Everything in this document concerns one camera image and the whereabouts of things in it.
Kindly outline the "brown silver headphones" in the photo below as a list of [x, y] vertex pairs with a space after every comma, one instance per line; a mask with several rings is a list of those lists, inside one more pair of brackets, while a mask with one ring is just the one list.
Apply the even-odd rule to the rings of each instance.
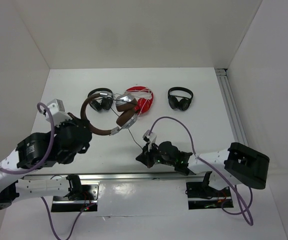
[[[87, 119], [86, 107], [87, 105], [89, 105], [89, 103], [92, 100], [96, 98], [99, 98], [99, 97], [106, 98], [109, 96], [112, 96], [113, 101], [115, 101], [116, 110], [120, 112], [121, 115], [116, 120], [117, 127], [113, 129], [109, 129], [109, 130], [98, 129], [95, 126], [93, 126], [92, 123]], [[138, 106], [137, 100], [130, 93], [122, 94], [115, 99], [113, 97], [113, 94], [102, 91], [100, 93], [97, 93], [88, 97], [83, 102], [81, 106], [81, 110], [80, 110], [80, 118], [88, 122], [88, 128], [93, 134], [100, 135], [100, 136], [111, 136], [111, 135], [117, 134], [121, 130], [129, 129], [131, 126], [133, 126], [136, 123], [138, 114], [135, 110], [135, 107], [137, 106]]]

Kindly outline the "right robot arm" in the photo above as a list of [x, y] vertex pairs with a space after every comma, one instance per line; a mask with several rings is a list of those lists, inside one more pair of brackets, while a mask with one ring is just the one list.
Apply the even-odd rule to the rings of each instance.
[[244, 184], [263, 190], [266, 187], [270, 159], [267, 155], [238, 142], [228, 149], [194, 156], [180, 151], [170, 141], [147, 143], [136, 160], [146, 167], [161, 164], [183, 176], [204, 176], [202, 191], [213, 196], [225, 187]]

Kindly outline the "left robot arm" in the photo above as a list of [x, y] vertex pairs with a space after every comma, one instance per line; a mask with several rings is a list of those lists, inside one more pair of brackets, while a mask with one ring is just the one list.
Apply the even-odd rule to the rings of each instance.
[[77, 154], [86, 153], [92, 139], [88, 125], [88, 120], [70, 115], [70, 119], [52, 127], [50, 132], [33, 133], [22, 140], [0, 162], [0, 210], [14, 202], [36, 197], [78, 199], [83, 193], [83, 187], [76, 174], [37, 181], [24, 180], [23, 177], [29, 173], [29, 169], [50, 168], [55, 164], [67, 165], [73, 162]]

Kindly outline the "left black headphones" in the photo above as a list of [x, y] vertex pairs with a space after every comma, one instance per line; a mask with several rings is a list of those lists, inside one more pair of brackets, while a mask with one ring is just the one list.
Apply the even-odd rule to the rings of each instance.
[[[87, 96], [90, 97], [100, 92], [107, 92], [110, 93], [111, 95], [113, 94], [112, 90], [110, 90], [109, 88], [101, 87], [90, 91]], [[112, 96], [96, 98], [89, 103], [89, 105], [97, 112], [100, 112], [101, 110], [106, 111], [110, 110], [112, 104], [113, 104]]]

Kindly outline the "black headphones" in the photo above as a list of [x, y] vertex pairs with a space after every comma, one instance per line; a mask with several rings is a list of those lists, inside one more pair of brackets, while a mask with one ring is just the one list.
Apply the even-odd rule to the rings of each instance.
[[[110, 93], [111, 95], [113, 94], [112, 90], [110, 90], [109, 88], [101, 87], [90, 91], [87, 96], [90, 97], [100, 92], [107, 92]], [[106, 111], [110, 110], [112, 104], [113, 104], [112, 96], [96, 98], [89, 103], [89, 105], [97, 112], [100, 112], [101, 110]]]
[[[175, 91], [185, 92], [185, 93], [189, 94], [190, 96], [186, 97], [186, 96], [182, 96], [182, 95], [173, 95], [172, 92], [175, 92]], [[171, 87], [168, 90], [167, 97], [168, 97], [168, 104], [169, 104], [171, 109], [173, 109], [173, 110], [178, 109], [178, 110], [184, 112], [189, 108], [189, 106], [193, 100], [194, 94], [191, 90], [189, 90], [185, 87], [176, 86], [176, 87]]]

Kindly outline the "right black headphones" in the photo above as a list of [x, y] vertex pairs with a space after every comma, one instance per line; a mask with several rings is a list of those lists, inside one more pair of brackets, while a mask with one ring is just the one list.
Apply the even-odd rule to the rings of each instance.
[[[175, 91], [185, 92], [185, 93], [189, 94], [190, 96], [186, 97], [186, 96], [182, 96], [182, 95], [173, 95], [172, 92], [175, 92]], [[178, 110], [184, 112], [189, 108], [189, 106], [193, 100], [194, 94], [191, 90], [189, 90], [185, 87], [176, 86], [176, 87], [171, 87], [168, 90], [167, 97], [168, 97], [168, 104], [169, 104], [171, 109], [173, 109], [173, 110], [178, 109]]]

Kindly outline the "aluminium rail front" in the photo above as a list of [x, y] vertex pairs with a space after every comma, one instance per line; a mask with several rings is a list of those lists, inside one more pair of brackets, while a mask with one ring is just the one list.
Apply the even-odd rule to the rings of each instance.
[[189, 182], [202, 182], [205, 173], [184, 176], [177, 172], [149, 172], [149, 173], [76, 173], [81, 181], [149, 181], [149, 180], [185, 180]]

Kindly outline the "aluminium rail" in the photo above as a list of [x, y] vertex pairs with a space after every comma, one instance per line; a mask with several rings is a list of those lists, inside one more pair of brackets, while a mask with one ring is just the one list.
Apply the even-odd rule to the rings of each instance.
[[149, 172], [149, 173], [76, 173], [81, 181], [149, 181], [149, 180], [185, 180], [189, 182], [202, 182], [205, 173], [184, 176], [177, 172]]
[[216, 68], [215, 73], [218, 79], [219, 87], [222, 93], [223, 101], [228, 114], [229, 122], [233, 131], [234, 139], [248, 146], [248, 140], [243, 128], [243, 124], [237, 109], [236, 101], [233, 96], [232, 88], [229, 83], [227, 70]]

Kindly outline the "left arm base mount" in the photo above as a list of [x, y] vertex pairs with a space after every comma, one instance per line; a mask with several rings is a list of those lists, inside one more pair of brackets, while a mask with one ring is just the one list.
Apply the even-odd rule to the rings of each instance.
[[96, 212], [98, 210], [99, 182], [81, 180], [82, 191], [73, 199], [54, 196], [51, 204], [53, 213]]

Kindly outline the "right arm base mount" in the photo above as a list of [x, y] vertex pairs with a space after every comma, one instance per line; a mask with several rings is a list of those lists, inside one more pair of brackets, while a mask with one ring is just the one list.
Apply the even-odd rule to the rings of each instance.
[[210, 172], [206, 172], [202, 181], [186, 182], [185, 194], [188, 197], [189, 210], [232, 208], [233, 200], [229, 187], [216, 190], [209, 186]]

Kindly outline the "aluminium rail right side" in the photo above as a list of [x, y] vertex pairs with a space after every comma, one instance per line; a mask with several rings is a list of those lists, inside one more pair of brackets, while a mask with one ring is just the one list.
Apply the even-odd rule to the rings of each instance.
[[233, 131], [234, 139], [248, 146], [248, 140], [243, 128], [243, 124], [237, 109], [236, 101], [233, 96], [232, 88], [229, 83], [227, 70], [216, 68], [215, 73], [218, 79], [219, 87], [222, 93], [223, 101], [228, 114], [229, 122]]

